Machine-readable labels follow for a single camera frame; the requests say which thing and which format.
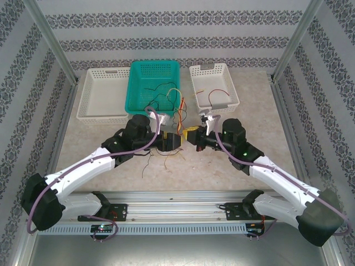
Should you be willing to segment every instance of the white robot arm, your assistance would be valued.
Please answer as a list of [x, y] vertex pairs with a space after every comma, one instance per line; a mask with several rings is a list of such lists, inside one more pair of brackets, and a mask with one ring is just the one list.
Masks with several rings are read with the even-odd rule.
[[[216, 123], [211, 118], [202, 117], [202, 121], [207, 125]], [[124, 130], [118, 131], [113, 137], [107, 139], [88, 157], [44, 178], [39, 174], [30, 177], [21, 201], [22, 207], [27, 213], [30, 213], [33, 202], [39, 193], [63, 173], [69, 171], [60, 182], [53, 184], [39, 201], [38, 210], [32, 217], [36, 227], [39, 230], [46, 230], [61, 218], [74, 218], [83, 215], [107, 218], [108, 208], [105, 206], [107, 202], [99, 192], [75, 196], [70, 194], [93, 177], [112, 170], [134, 156], [129, 154], [114, 157], [110, 154], [143, 147], [152, 139], [152, 134], [149, 129], [149, 119], [146, 116], [134, 116]], [[230, 159], [237, 170], [263, 181], [285, 199], [271, 197], [262, 191], [253, 191], [246, 197], [246, 201], [243, 201], [243, 209], [250, 217], [260, 214], [286, 222], [300, 230], [308, 241], [317, 246], [322, 246], [343, 223], [341, 217], [315, 200], [315, 197], [322, 198], [334, 208], [339, 209], [336, 195], [334, 197], [332, 191], [321, 192], [277, 167], [262, 151], [246, 141], [245, 129], [238, 119], [227, 119], [223, 123], [222, 134], [218, 135], [219, 141], [216, 139], [217, 135], [211, 130], [211, 124], [208, 127], [198, 126], [187, 129], [184, 131], [184, 135], [188, 142], [196, 145], [197, 151], [203, 150], [206, 146], [215, 150], [223, 150], [219, 144], [222, 143], [230, 154], [250, 163], [250, 165], [246, 165]], [[164, 137], [164, 132], [161, 132], [149, 148], [171, 151], [178, 148], [180, 144], [180, 136], [168, 133]], [[101, 156], [101, 158], [94, 160], [93, 158], [97, 156]]]

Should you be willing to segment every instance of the teal basket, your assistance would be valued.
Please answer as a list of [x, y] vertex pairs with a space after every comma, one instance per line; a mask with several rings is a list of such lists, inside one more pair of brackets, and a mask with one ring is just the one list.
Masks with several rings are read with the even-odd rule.
[[180, 65], [176, 61], [135, 61], [129, 73], [125, 110], [128, 114], [146, 115], [144, 108], [152, 106], [159, 113], [173, 116], [180, 107]]

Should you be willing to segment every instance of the white basket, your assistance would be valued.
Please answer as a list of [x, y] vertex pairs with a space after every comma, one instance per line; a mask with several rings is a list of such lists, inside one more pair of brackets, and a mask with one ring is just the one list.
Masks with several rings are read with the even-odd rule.
[[[225, 63], [193, 65], [190, 67], [190, 75], [199, 112], [206, 109], [213, 114], [235, 111], [239, 98]], [[223, 91], [213, 92], [210, 95], [211, 106], [209, 93], [215, 89], [221, 89], [229, 96]]]
[[127, 123], [126, 102], [130, 68], [91, 68], [85, 78], [77, 118], [88, 125]]

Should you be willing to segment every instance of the floral wallpaper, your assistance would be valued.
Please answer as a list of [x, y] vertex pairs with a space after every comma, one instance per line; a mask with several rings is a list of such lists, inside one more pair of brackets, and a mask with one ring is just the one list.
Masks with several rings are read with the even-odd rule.
[[71, 84], [22, 1], [0, 3], [0, 265], [24, 222], [27, 178], [44, 174]]
[[272, 73], [309, 0], [38, 1], [77, 75], [96, 65], [173, 59]]
[[[324, 1], [278, 80], [313, 185], [330, 188], [355, 222], [354, 9]], [[346, 265], [355, 265], [354, 230], [337, 237]]]

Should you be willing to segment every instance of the floor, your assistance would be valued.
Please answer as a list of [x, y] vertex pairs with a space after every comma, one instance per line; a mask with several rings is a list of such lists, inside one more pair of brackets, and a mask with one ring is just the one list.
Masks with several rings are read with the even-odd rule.
[[[236, 117], [247, 132], [250, 143], [263, 151], [278, 166], [295, 175], [295, 169], [283, 133], [275, 101], [265, 72], [231, 73], [240, 105], [222, 120]], [[57, 171], [88, 156], [100, 144], [125, 125], [84, 125], [76, 118], [85, 76], [82, 76], [60, 152]], [[181, 91], [187, 101], [185, 126], [200, 125], [194, 90], [187, 71], [181, 72]], [[173, 131], [171, 127], [162, 128]], [[264, 183], [235, 170], [223, 152], [195, 147], [184, 141], [183, 151], [162, 156], [152, 151], [146, 157], [134, 157], [116, 169], [92, 179], [77, 191], [213, 191], [267, 189]]]

